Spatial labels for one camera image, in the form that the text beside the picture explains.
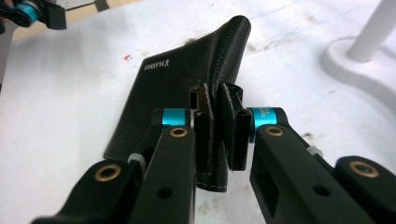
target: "white surface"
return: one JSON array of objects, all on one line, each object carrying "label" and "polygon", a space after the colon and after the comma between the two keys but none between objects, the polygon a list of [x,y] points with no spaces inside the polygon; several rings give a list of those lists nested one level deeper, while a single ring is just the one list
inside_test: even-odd
[{"label": "white surface", "polygon": [[396,112],[396,55],[392,55],[391,49],[381,47],[370,62],[357,62],[347,53],[356,39],[346,37],[333,41],[321,58],[323,68],[329,75],[370,93]]},{"label": "white surface", "polygon": [[[330,164],[359,155],[396,173],[395,111],[319,65],[327,45],[357,35],[377,5],[146,0],[14,42],[0,94],[0,223],[58,212],[82,174],[101,160],[142,60],[238,14],[252,24],[236,81],[244,105],[283,107]],[[385,45],[395,50],[394,40]],[[132,59],[124,60],[128,54]],[[225,194],[198,189],[196,223],[263,223],[248,174],[230,173]]]},{"label": "white surface", "polygon": [[350,57],[362,63],[372,60],[375,52],[382,46],[395,26],[396,2],[382,0],[348,52]]}]

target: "blue spacer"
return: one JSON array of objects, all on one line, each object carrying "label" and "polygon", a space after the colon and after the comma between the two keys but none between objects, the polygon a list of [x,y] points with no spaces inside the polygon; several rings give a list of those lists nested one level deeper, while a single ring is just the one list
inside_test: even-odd
[{"label": "blue spacer", "polygon": [[186,109],[164,109],[163,125],[177,126],[186,124]]},{"label": "blue spacer", "polygon": [[276,113],[272,107],[252,107],[254,119],[254,138],[253,142],[256,142],[256,132],[260,126],[264,124],[277,124]]},{"label": "blue spacer", "polygon": [[40,15],[38,14],[37,10],[35,10],[35,8],[30,6],[29,4],[19,3],[15,6],[15,8],[26,13],[30,17],[30,20],[32,20],[32,23],[38,21],[38,19],[40,18]]}]

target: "white stand leg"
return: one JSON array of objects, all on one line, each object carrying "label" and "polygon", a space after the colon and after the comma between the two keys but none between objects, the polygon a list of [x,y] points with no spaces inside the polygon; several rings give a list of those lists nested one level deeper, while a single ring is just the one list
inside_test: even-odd
[{"label": "white stand leg", "polygon": [[349,56],[367,63],[396,26],[396,1],[383,0],[350,49]]},{"label": "white stand leg", "polygon": [[381,47],[395,24],[396,1],[382,1],[361,35],[333,41],[321,63],[329,75],[372,94],[396,113],[396,49]]}]

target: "screw hole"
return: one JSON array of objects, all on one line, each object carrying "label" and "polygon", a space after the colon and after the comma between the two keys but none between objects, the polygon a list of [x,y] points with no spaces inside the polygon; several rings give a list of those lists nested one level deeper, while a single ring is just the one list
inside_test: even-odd
[{"label": "screw hole", "polygon": [[183,128],[175,128],[171,130],[170,134],[173,137],[184,137],[187,134],[187,130]]},{"label": "screw hole", "polygon": [[321,185],[315,185],[312,190],[323,197],[329,197],[330,196],[330,192],[328,189],[326,189],[325,187],[321,186]]},{"label": "screw hole", "polygon": [[265,131],[273,136],[280,136],[283,135],[283,131],[277,127],[268,127]]},{"label": "screw hole", "polygon": [[107,169],[105,169],[104,171],[102,171],[102,173],[100,173],[100,175],[102,177],[109,177],[111,175],[114,175],[116,173],[116,170],[112,167],[109,167]]},{"label": "screw hole", "polygon": [[108,164],[96,171],[95,179],[100,182],[107,182],[119,176],[120,172],[121,168],[117,164]]},{"label": "screw hole", "polygon": [[366,162],[352,161],[349,163],[349,168],[356,174],[365,177],[375,178],[379,176],[379,172],[374,168],[374,166]]},{"label": "screw hole", "polygon": [[168,199],[172,196],[172,190],[169,188],[161,188],[157,190],[157,197],[160,199]]}]

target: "brass insert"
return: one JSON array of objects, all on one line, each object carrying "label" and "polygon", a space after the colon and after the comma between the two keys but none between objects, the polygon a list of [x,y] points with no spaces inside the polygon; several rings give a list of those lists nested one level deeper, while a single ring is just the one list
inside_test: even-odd
[{"label": "brass insert", "polygon": [[277,127],[268,127],[265,129],[266,133],[269,133],[273,136],[281,136],[283,135],[283,131],[280,128]]},{"label": "brass insert", "polygon": [[379,172],[370,164],[362,161],[352,161],[349,168],[358,175],[375,178],[379,176]]},{"label": "brass insert", "polygon": [[175,128],[171,130],[171,135],[174,137],[184,137],[187,135],[187,130],[184,128]]},{"label": "brass insert", "polygon": [[117,164],[108,164],[96,171],[95,179],[100,182],[107,182],[119,176],[120,173],[121,168]]}]

